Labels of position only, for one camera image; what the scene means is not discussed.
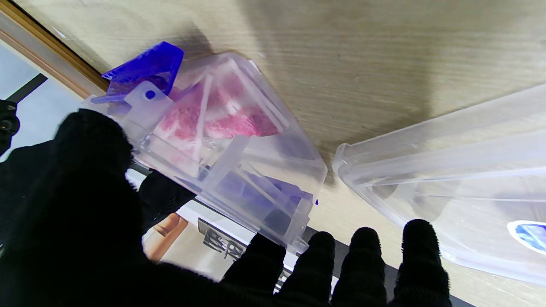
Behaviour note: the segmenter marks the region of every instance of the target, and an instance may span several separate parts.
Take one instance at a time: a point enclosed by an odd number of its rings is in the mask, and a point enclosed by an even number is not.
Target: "black cable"
[[[42,83],[47,81],[47,77],[38,74],[32,80],[27,82],[27,84],[23,85],[20,89],[18,89],[15,93],[11,94],[11,96],[6,99],[7,101],[11,101],[14,103],[19,103],[21,100],[23,100],[25,97],[27,97],[30,93],[32,93],[35,89],[38,88],[38,86],[42,85]]]

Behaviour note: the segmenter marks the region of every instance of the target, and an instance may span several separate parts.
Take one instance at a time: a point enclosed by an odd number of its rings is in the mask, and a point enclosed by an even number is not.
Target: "black glove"
[[[334,238],[316,233],[298,259],[293,274],[278,294],[273,289],[281,273],[284,248],[256,235],[246,252],[227,271],[221,285],[274,306],[328,306]],[[331,296],[332,306],[451,306],[448,275],[443,270],[432,226],[423,220],[409,222],[403,233],[403,263],[387,304],[385,263],[377,233],[357,230],[343,261],[341,276]]]

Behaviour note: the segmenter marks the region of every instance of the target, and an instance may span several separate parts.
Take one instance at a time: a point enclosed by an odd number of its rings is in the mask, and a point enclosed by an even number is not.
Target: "wooden table surface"
[[[105,72],[166,40],[185,60],[254,59],[329,165],[337,146],[546,82],[541,0],[16,0]],[[401,261],[401,229],[330,170],[309,225],[344,243],[377,230]],[[539,306],[545,289],[444,262],[477,306]]]

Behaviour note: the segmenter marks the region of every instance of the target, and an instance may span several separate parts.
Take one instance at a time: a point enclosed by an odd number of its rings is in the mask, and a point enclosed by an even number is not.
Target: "plastic container lid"
[[[546,285],[546,85],[354,145],[334,171],[403,227],[430,221],[442,256]]]
[[[253,62],[231,52],[185,62],[168,96],[145,80],[124,96],[127,110],[96,101],[85,106],[123,127],[139,162],[290,251],[306,249],[327,168]]]

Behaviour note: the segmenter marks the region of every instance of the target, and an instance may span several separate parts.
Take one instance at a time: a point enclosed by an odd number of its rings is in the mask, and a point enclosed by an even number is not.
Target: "pink foam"
[[[278,128],[256,101],[262,96],[254,83],[227,65],[229,64],[222,63],[215,70],[208,72],[213,79],[204,117],[203,137],[231,139],[236,135],[265,137],[279,133]],[[175,82],[169,97],[178,99],[154,130],[156,135],[184,150],[188,149],[187,142],[199,141],[196,137],[204,83],[205,78],[201,78],[194,86],[180,91],[176,88]]]

